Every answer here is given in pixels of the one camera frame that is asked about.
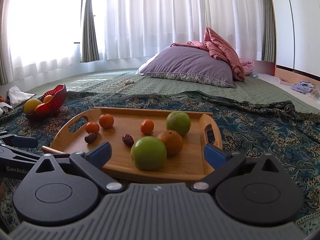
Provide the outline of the dark red date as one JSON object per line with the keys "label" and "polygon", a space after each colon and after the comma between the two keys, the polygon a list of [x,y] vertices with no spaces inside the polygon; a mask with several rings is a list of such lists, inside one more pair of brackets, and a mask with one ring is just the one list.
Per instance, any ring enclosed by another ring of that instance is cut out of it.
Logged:
{"label": "dark red date", "polygon": [[97,134],[95,134],[95,133],[89,133],[88,135],[86,135],[84,137],[84,140],[87,144],[91,144],[91,143],[95,142],[96,139],[97,139]]}
{"label": "dark red date", "polygon": [[123,143],[129,148],[131,148],[135,143],[133,137],[129,134],[124,134],[122,137],[122,140],[123,140]]}

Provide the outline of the small tangerine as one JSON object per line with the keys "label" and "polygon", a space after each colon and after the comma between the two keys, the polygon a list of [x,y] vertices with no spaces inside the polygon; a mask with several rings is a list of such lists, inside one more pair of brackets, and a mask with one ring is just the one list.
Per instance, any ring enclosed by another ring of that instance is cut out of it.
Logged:
{"label": "small tangerine", "polygon": [[85,131],[88,134],[90,133],[98,134],[100,131],[100,126],[95,122],[88,122],[85,126]]}

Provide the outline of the large bright orange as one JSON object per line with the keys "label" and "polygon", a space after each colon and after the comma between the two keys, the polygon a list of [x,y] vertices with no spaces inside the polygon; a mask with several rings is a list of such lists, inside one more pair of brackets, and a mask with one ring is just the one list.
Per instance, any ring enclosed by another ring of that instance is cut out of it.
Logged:
{"label": "large bright orange", "polygon": [[103,128],[103,129],[108,129],[111,128],[114,124],[114,117],[110,114],[102,114],[99,117],[99,125]]}

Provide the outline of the large green apple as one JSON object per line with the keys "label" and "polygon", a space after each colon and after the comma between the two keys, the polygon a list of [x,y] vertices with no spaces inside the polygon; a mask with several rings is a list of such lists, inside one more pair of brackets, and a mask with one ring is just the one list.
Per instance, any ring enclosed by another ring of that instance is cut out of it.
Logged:
{"label": "large green apple", "polygon": [[176,131],[183,137],[189,132],[191,121],[187,113],[173,111],[167,116],[165,125],[167,130]]}

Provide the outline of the orange in bowl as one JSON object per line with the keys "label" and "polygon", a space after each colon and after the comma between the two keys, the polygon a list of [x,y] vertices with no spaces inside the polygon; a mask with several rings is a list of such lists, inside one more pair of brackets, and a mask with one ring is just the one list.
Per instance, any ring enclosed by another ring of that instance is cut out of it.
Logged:
{"label": "orange in bowl", "polygon": [[52,95],[47,95],[43,99],[43,103],[48,103],[50,100],[52,100],[53,96]]}
{"label": "orange in bowl", "polygon": [[49,103],[39,104],[34,111],[35,116],[48,116],[51,113],[51,106]]}

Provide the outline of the blue paisley cloth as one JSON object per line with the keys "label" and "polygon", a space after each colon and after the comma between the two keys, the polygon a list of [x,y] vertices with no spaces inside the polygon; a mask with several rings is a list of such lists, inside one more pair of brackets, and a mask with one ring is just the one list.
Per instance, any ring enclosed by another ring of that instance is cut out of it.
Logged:
{"label": "blue paisley cloth", "polygon": [[225,151],[238,151],[253,158],[272,153],[280,160],[304,195],[297,225],[307,234],[319,229],[318,114],[299,112],[289,100],[252,104],[201,92],[174,95],[69,92],[59,116],[32,123],[18,108],[1,116],[1,130],[35,137],[40,146],[48,146],[67,121],[94,107],[211,112]]}

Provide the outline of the white tissue paper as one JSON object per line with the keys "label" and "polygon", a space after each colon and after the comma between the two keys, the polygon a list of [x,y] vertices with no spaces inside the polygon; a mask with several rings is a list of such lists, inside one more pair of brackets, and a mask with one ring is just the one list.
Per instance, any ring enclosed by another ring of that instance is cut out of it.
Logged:
{"label": "white tissue paper", "polygon": [[10,110],[31,99],[35,94],[22,92],[17,86],[11,87],[6,96],[1,95],[0,115],[8,114]]}

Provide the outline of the upper orange in bowl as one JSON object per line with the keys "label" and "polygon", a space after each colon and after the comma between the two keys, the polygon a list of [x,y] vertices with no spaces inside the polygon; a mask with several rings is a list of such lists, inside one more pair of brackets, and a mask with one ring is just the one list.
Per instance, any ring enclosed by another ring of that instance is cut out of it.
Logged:
{"label": "upper orange in bowl", "polygon": [[52,95],[47,95],[43,99],[43,103],[48,103],[50,100],[52,100],[53,96]]}

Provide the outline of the dull brownish orange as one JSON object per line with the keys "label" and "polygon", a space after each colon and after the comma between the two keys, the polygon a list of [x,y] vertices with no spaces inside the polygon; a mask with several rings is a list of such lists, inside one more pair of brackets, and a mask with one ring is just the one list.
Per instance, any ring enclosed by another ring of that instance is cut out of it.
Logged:
{"label": "dull brownish orange", "polygon": [[157,139],[165,144],[168,158],[179,154],[183,148],[183,139],[176,131],[163,131],[157,135]]}

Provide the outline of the green quilted bedspread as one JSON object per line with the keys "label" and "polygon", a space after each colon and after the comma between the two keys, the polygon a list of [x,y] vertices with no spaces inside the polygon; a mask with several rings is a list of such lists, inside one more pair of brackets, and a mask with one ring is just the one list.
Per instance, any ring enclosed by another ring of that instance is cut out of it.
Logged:
{"label": "green quilted bedspread", "polygon": [[261,74],[258,78],[248,76],[244,82],[236,81],[234,88],[221,88],[200,83],[154,79],[138,75],[134,69],[126,69],[69,77],[41,85],[29,92],[42,95],[58,84],[65,84],[68,91],[74,92],[169,95],[201,91],[212,96],[250,103],[262,104],[290,100],[299,112],[319,113],[318,100],[283,86],[278,83],[277,78],[266,74]]}

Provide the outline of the pink crumpled blanket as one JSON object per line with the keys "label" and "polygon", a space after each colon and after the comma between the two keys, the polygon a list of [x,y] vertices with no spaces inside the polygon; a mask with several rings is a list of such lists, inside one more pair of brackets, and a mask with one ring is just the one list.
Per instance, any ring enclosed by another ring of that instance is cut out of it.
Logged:
{"label": "pink crumpled blanket", "polygon": [[233,47],[209,27],[205,29],[202,42],[188,41],[187,43],[172,43],[170,46],[190,47],[206,51],[210,57],[229,64],[233,77],[238,81],[244,81],[245,76],[250,76],[254,70],[253,60],[240,59]]}

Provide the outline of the purple pillow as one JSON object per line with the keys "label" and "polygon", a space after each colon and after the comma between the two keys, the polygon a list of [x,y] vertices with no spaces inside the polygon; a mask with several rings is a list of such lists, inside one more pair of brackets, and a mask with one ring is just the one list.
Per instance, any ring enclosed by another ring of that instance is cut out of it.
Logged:
{"label": "purple pillow", "polygon": [[191,47],[167,47],[140,66],[137,74],[223,88],[234,87],[232,69],[227,63],[214,59],[204,50]]}

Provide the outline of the left green curtain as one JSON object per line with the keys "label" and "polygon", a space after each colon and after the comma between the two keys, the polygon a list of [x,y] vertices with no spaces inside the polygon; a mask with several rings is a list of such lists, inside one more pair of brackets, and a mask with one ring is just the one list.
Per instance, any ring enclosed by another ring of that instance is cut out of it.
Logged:
{"label": "left green curtain", "polygon": [[92,0],[81,0],[80,62],[99,60]]}

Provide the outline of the blue crumpled garment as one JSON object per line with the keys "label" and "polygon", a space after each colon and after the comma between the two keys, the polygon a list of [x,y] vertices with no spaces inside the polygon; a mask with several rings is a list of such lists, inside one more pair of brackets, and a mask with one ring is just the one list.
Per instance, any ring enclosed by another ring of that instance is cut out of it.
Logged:
{"label": "blue crumpled garment", "polygon": [[309,81],[300,81],[292,85],[291,89],[302,94],[307,94],[314,89],[314,85]]}

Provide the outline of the white sheer curtain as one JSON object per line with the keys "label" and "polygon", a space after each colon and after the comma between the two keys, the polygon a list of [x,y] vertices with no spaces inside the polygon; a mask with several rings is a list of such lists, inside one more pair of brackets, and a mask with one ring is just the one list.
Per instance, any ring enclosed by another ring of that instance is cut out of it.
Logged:
{"label": "white sheer curtain", "polygon": [[153,56],[172,43],[202,41],[206,28],[240,58],[263,53],[263,0],[92,0],[103,60]]}

